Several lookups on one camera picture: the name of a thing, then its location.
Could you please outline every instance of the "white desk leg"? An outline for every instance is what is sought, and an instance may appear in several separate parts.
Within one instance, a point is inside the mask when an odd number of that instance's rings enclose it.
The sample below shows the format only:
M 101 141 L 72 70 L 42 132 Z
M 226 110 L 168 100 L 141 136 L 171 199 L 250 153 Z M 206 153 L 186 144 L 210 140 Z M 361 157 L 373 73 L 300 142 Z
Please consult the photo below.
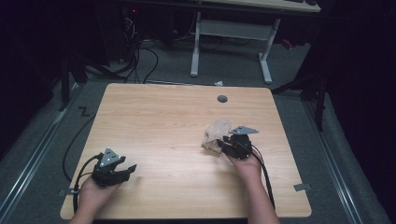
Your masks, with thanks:
M 192 53 L 191 62 L 191 76 L 198 76 L 198 65 L 199 65 L 199 37 L 201 33 L 201 12 L 197 12 L 197 22 L 195 25 L 195 45 Z
M 265 51 L 264 51 L 264 53 L 260 53 L 259 54 L 260 64 L 262 65 L 262 75 L 264 76 L 264 82 L 266 84 L 271 84 L 272 83 L 270 70 L 268 69 L 268 64 L 267 64 L 267 57 L 268 57 L 268 53 L 270 52 L 271 46 L 272 46 L 272 44 L 274 42 L 274 38 L 275 38 L 276 31 L 277 31 L 277 28 L 279 26 L 279 23 L 280 23 L 280 19 L 276 19 L 274 24 L 273 24 L 273 26 L 272 26 L 271 32 L 269 34 L 268 41 L 267 41 L 267 46 L 265 48 Z

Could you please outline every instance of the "person's right hand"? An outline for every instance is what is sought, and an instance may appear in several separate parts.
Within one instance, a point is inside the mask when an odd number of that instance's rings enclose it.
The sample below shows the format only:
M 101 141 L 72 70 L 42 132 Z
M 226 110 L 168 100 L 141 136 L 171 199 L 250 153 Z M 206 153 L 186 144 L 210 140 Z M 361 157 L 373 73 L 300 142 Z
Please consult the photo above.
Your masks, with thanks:
M 244 160 L 238 160 L 228 155 L 226 156 L 231 161 L 236 169 L 236 172 L 245 183 L 255 180 L 262 181 L 262 166 L 253 155 L 250 155 Z

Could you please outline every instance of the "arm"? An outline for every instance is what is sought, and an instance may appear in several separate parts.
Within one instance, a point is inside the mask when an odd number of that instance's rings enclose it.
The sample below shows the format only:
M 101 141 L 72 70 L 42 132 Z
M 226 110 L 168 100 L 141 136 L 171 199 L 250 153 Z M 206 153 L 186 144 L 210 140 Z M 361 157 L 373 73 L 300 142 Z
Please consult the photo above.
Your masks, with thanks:
M 247 221 L 249 224 L 280 223 L 262 184 L 262 167 L 259 162 L 250 156 L 240 161 L 227 156 L 233 163 L 236 172 L 244 182 L 247 190 Z
M 96 214 L 119 187 L 120 184 L 102 188 L 96 185 L 91 177 L 88 177 L 81 186 L 78 210 L 70 220 L 70 224 L 92 223 Z

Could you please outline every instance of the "gray carpet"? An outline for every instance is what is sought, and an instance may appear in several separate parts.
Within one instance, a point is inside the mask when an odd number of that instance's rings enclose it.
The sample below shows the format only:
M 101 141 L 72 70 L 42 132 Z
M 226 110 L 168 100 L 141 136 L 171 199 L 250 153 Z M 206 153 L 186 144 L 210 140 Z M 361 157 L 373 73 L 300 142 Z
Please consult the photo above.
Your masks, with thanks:
M 148 78 L 148 82 L 158 81 L 186 83 L 195 85 L 213 85 L 223 81 L 224 86 L 276 88 L 294 79 L 301 61 L 309 46 L 295 49 L 284 49 L 274 45 L 268 63 L 274 83 L 270 86 L 263 83 L 260 65 L 256 54 L 246 54 L 240 50 L 233 52 L 235 45 L 220 46 L 216 50 L 201 51 L 200 74 L 190 77 L 191 46 L 174 46 L 172 49 L 157 44 L 152 50 L 159 56 L 157 68 Z M 137 67 L 139 80 L 143 80 L 156 63 L 154 54 L 141 50 Z M 69 106 L 68 112 L 49 144 L 44 160 L 35 171 L 25 192 L 22 194 L 7 223 L 67 223 L 60 218 L 64 196 L 58 193 L 69 186 L 62 172 L 64 153 L 78 130 L 95 114 L 102 99 L 107 83 L 114 80 L 103 77 L 90 77 L 90 81 L 80 87 L 76 100 Z M 131 76 L 129 82 L 135 82 Z M 19 141 L 0 163 L 0 178 L 4 181 L 0 191 L 0 200 L 4 202 L 13 184 L 17 181 L 24 165 L 33 155 L 41 137 L 58 115 L 61 105 L 59 85 L 54 89 L 55 96 L 44 106 L 31 121 Z M 281 218 L 282 223 L 349 223 L 347 213 L 338 196 L 332 177 L 326 166 L 321 143 L 317 138 L 316 127 L 306 112 L 304 103 L 296 94 L 287 91 L 276 95 L 276 106 L 282 119 L 290 147 L 304 183 L 310 184 L 307 192 L 312 207 L 312 215 L 307 218 Z M 81 116 L 86 107 L 89 117 Z M 362 173 L 359 164 L 353 157 L 345 140 L 342 129 L 332 111 L 327 97 L 323 127 L 334 158 L 351 195 L 360 209 L 362 223 L 389 223 L 380 204 L 377 202 L 369 183 Z M 78 158 L 89 134 L 91 124 L 76 138 L 66 158 L 66 170 L 69 175 L 75 172 Z M 245 223 L 242 220 L 161 220 L 134 221 L 131 223 Z

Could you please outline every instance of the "desk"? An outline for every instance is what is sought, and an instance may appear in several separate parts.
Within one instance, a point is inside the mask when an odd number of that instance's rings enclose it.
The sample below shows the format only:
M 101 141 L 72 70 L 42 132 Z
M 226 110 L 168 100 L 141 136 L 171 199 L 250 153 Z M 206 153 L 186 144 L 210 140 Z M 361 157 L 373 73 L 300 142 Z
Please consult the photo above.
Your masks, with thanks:
M 219 95 L 228 102 L 220 103 Z M 98 218 L 246 217 L 245 192 L 233 165 L 201 146 L 206 128 L 218 119 L 260 131 L 249 137 L 264 158 L 277 214 L 310 216 L 305 192 L 293 187 L 302 180 L 265 88 L 110 84 L 71 186 L 85 161 L 111 147 L 126 156 L 117 170 L 137 168 Z M 66 196 L 61 217 L 72 216 L 72 196 Z
M 267 7 L 280 10 L 295 10 L 302 12 L 320 12 L 320 7 L 318 5 L 309 6 L 306 2 L 295 3 L 284 0 L 202 0 L 200 1 L 200 3 L 201 2 L 222 3 L 247 7 Z M 200 35 L 219 35 L 254 40 L 265 40 L 266 45 L 263 48 L 262 53 L 259 54 L 259 60 L 262 67 L 264 82 L 267 84 L 271 84 L 272 78 L 268 69 L 267 57 L 276 36 L 276 31 L 278 29 L 279 23 L 280 19 L 275 19 L 274 24 L 272 25 L 201 20 L 201 13 L 198 12 L 195 25 L 195 44 L 192 53 L 191 76 L 198 76 Z

